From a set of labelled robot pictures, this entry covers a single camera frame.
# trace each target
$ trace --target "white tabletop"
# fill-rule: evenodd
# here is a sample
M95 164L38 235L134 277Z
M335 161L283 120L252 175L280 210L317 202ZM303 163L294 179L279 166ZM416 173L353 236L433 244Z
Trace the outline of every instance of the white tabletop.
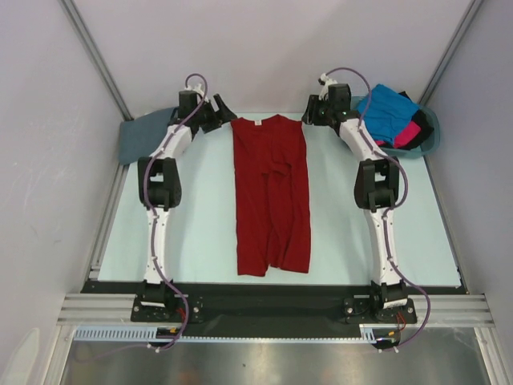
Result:
M261 120L274 114L240 114ZM299 114L282 114L299 120ZM168 226L168 276L178 282L368 285L369 230L353 198L357 160L331 128L304 126L309 170L312 253L308 274L269 267L265 277L236 270L236 204L232 129L202 131L177 160L182 201ZM460 286L424 159L400 160L410 182L395 212L402 272L423 286ZM129 168L99 280L141 281L147 219L139 202L137 165Z

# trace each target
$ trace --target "wall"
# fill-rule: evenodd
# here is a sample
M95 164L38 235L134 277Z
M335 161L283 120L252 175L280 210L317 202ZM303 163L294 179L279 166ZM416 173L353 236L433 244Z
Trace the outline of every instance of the wall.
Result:
M513 357L513 2L485 2L430 101L442 125L430 158L463 273L484 292Z
M41 369L84 272L121 117L56 0L0 2L0 84L2 377L32 328Z
M340 66L417 99L469 3L76 0L133 116L176 104L196 71L234 111L303 112ZM355 75L336 78L366 93Z

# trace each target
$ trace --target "folded gray fabric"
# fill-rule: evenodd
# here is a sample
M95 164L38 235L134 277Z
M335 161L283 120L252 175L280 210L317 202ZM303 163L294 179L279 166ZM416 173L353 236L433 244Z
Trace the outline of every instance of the folded gray fabric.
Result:
M119 126L119 162L130 164L154 152L168 132L169 119L174 110L174 107L165 108L130 122L122 122Z

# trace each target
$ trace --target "blue cloth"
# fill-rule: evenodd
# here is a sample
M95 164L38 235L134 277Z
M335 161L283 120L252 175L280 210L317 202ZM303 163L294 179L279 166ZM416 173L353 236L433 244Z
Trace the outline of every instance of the blue cloth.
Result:
M358 112L363 113L368 98L369 96L366 96L358 104ZM394 144L395 137L406 128L418 109L418 105L408 98L383 84L378 84L372 90L369 110L363 120L374 140L384 140Z
M154 152L168 133L169 118L174 110L174 107L165 108L122 122L119 126L119 162L130 164Z

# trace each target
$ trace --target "blue basket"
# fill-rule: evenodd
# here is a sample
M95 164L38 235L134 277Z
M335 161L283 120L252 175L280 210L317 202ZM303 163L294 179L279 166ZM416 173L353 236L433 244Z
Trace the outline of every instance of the blue basket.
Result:
M362 100L362 97L354 97L351 100L351 108L356 108L358 103ZM399 148L384 148L381 147L381 150L386 152L388 155L403 157L403 158L420 158L425 155L429 155L436 151L438 146L440 145L440 123L438 122L438 118L436 114L428 107L420 107L421 110L426 114L427 121L433 127L433 132L431 135L422 142L422 144L416 148L411 150L401 150Z

